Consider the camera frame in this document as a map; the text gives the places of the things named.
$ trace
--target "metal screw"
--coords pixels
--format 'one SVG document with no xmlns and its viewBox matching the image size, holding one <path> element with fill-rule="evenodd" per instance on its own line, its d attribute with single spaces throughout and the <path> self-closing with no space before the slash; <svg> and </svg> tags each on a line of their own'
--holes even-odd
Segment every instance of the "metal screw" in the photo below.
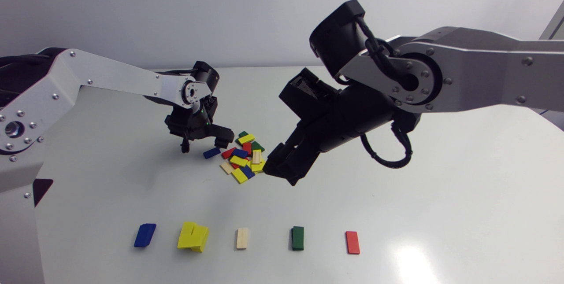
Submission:
<svg viewBox="0 0 564 284">
<path fill-rule="evenodd" d="M 517 98 L 515 99 L 515 101 L 516 101 L 517 103 L 519 103 L 520 105 L 522 105 L 522 104 L 524 104 L 524 103 L 527 101 L 527 99 L 525 98 L 525 96 L 519 96 L 519 97 L 517 97 Z"/>
<path fill-rule="evenodd" d="M 523 63 L 523 65 L 525 65 L 525 66 L 530 66 L 530 65 L 532 65 L 532 63 L 533 63 L 533 59 L 532 59 L 532 57 L 525 57 L 525 58 L 521 61 L 521 63 Z"/>
</svg>

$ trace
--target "robotic arm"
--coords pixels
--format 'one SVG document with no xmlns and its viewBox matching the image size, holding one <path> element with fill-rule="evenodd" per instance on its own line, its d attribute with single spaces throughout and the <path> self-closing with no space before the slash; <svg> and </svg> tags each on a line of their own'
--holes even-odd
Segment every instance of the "robotic arm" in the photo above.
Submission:
<svg viewBox="0 0 564 284">
<path fill-rule="evenodd" d="M 359 136 L 377 162 L 403 167 L 412 155 L 407 133 L 421 113 L 500 103 L 564 111 L 564 41 L 518 41 L 457 27 L 383 41 L 363 17 L 358 1 L 348 1 L 310 36 L 316 56 L 346 88 L 334 89 L 307 69 L 286 85 L 280 99 L 301 120 L 268 156 L 267 174 L 295 185 L 321 152 Z M 365 136 L 391 120 L 405 147 L 405 158 L 395 162 L 381 159 Z"/>
</svg>

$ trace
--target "table surface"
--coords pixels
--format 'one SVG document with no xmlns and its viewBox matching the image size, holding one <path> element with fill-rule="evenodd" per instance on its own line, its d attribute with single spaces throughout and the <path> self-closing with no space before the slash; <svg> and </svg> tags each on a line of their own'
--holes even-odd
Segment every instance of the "table surface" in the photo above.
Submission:
<svg viewBox="0 0 564 284">
<path fill-rule="evenodd" d="M 214 122 L 270 152 L 298 121 L 278 94 L 300 70 L 218 69 Z M 213 138 L 182 154 L 163 122 L 170 111 L 83 88 L 46 134 L 38 177 L 55 183 L 37 224 L 48 284 L 564 281 L 564 133 L 533 111 L 425 114 L 407 167 L 375 163 L 354 140 L 295 187 L 263 173 L 238 185 L 223 159 L 203 158 Z M 379 155 L 401 158 L 389 125 L 368 137 Z M 209 227 L 203 253 L 176 248 L 184 221 Z M 149 222 L 151 244 L 133 248 Z M 289 249 L 294 225 L 305 227 L 304 251 Z M 245 251 L 234 248 L 237 228 L 249 228 Z M 347 254 L 347 230 L 360 255 Z"/>
</svg>

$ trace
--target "green block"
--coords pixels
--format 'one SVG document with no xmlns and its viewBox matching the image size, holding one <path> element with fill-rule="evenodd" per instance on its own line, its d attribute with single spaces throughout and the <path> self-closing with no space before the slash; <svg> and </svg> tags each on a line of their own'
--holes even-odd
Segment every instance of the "green block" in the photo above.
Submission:
<svg viewBox="0 0 564 284">
<path fill-rule="evenodd" d="M 261 152 L 264 152 L 264 148 L 263 148 L 258 142 L 256 142 L 256 141 L 253 141 L 253 142 L 250 144 L 250 149 L 251 149 L 252 151 L 254 151 L 254 150 L 260 150 Z"/>
<path fill-rule="evenodd" d="M 301 251 L 304 249 L 304 228 L 294 226 L 292 228 L 292 250 Z"/>
</svg>

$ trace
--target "yellow block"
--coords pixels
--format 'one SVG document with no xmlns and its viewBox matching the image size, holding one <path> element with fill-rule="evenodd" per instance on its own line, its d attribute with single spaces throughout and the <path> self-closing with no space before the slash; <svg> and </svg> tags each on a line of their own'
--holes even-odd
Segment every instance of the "yellow block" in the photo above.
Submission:
<svg viewBox="0 0 564 284">
<path fill-rule="evenodd" d="M 244 137 L 240 137 L 237 139 L 237 141 L 239 141 L 239 143 L 243 144 L 246 142 L 250 142 L 254 140 L 254 135 L 246 135 Z"/>
<path fill-rule="evenodd" d="M 240 184 L 243 184 L 244 182 L 249 180 L 240 168 L 234 170 L 231 173 Z"/>
<path fill-rule="evenodd" d="M 249 160 L 247 160 L 247 159 L 242 159 L 242 158 L 240 158 L 240 157 L 238 157 L 238 156 L 233 156 L 233 157 L 229 160 L 229 162 L 231 162 L 231 163 L 233 163 L 233 164 L 236 164 L 236 165 L 239 165 L 239 166 L 242 166 L 242 167 L 245 167 L 245 165 L 249 162 Z"/>
<path fill-rule="evenodd" d="M 260 164 L 250 164 L 250 170 L 252 170 L 253 173 L 260 173 L 262 172 L 262 168 L 264 167 L 265 163 L 266 161 L 264 161 L 264 159 L 261 159 Z"/>
<path fill-rule="evenodd" d="M 208 234 L 209 229 L 206 226 L 200 226 L 195 222 L 187 221 L 182 225 L 177 248 L 189 248 L 192 251 L 203 252 L 208 240 Z"/>
</svg>

